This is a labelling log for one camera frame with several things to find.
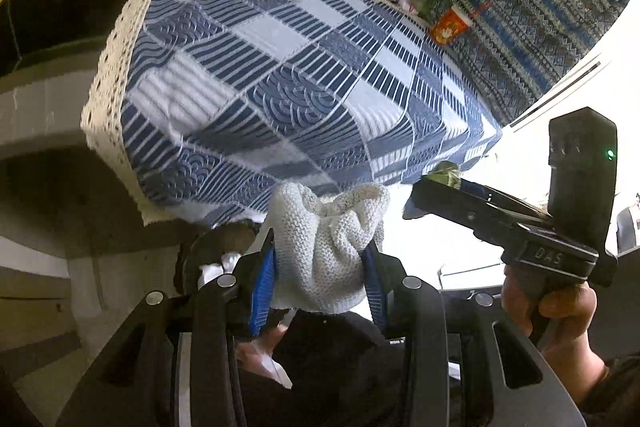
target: red straw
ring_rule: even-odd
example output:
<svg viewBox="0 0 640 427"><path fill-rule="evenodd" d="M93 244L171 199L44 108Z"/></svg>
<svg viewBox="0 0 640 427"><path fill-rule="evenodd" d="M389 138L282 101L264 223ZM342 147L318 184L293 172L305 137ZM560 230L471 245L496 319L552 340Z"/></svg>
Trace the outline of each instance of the red straw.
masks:
<svg viewBox="0 0 640 427"><path fill-rule="evenodd" d="M473 10L470 14L469 14L469 18L470 19L475 19L476 17L478 17L484 10L486 10L487 8L491 7L493 5L493 3L491 1L487 1L486 3L482 4L482 6L480 6L479 8L476 8L475 10Z"/></svg>

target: silver screw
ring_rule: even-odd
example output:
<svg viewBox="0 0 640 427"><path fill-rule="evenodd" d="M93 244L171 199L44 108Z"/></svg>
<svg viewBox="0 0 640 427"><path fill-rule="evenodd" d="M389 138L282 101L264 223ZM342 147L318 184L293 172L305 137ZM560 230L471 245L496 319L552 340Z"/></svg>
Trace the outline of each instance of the silver screw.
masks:
<svg viewBox="0 0 640 427"><path fill-rule="evenodd" d="M410 290L417 290L420 286L422 286L422 281L413 275L409 277L405 277L402 279L402 286L405 288L409 288Z"/></svg>
<svg viewBox="0 0 640 427"><path fill-rule="evenodd" d="M164 295L162 295L162 292L151 292L146 295L145 301L149 306L155 306L161 303L163 299Z"/></svg>
<svg viewBox="0 0 640 427"><path fill-rule="evenodd" d="M225 273L216 279L218 281L218 286L221 288L231 288L234 284L236 284L236 278L230 273Z"/></svg>
<svg viewBox="0 0 640 427"><path fill-rule="evenodd" d="M494 298L488 293L476 293L474 295L474 301L476 301L481 306L488 308L494 304Z"/></svg>

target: patterned fabric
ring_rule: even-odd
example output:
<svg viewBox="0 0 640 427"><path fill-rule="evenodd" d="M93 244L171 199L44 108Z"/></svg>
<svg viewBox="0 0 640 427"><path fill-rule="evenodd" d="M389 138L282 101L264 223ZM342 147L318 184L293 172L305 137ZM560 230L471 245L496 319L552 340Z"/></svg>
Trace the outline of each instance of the patterned fabric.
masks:
<svg viewBox="0 0 640 427"><path fill-rule="evenodd" d="M148 198L208 226L317 195L469 168L500 126L424 29L373 0L152 0L122 105Z"/></svg>
<svg viewBox="0 0 640 427"><path fill-rule="evenodd" d="M505 125L596 45L629 0L452 0L493 5L452 44L460 67Z"/></svg>

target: orange cup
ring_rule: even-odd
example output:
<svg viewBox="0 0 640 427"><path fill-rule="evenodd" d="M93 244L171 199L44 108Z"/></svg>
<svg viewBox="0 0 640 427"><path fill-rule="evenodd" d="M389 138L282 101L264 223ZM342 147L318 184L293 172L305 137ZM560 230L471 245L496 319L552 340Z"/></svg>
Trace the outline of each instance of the orange cup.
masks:
<svg viewBox="0 0 640 427"><path fill-rule="evenodd" d="M446 12L442 19L438 21L433 29L429 32L429 35L438 43L443 46L449 44L460 33L471 28L474 22L465 15L462 9L455 4L451 7L451 10Z"/></svg>

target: tablecloth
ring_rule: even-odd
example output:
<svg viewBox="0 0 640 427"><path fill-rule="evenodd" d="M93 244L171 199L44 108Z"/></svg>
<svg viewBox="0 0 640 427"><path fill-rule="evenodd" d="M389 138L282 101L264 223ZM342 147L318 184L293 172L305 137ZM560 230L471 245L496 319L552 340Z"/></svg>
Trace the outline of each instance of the tablecloth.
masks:
<svg viewBox="0 0 640 427"><path fill-rule="evenodd" d="M129 0L82 127L146 221L209 227L256 219L283 180L410 184L500 137L420 21L381 0Z"/></svg>

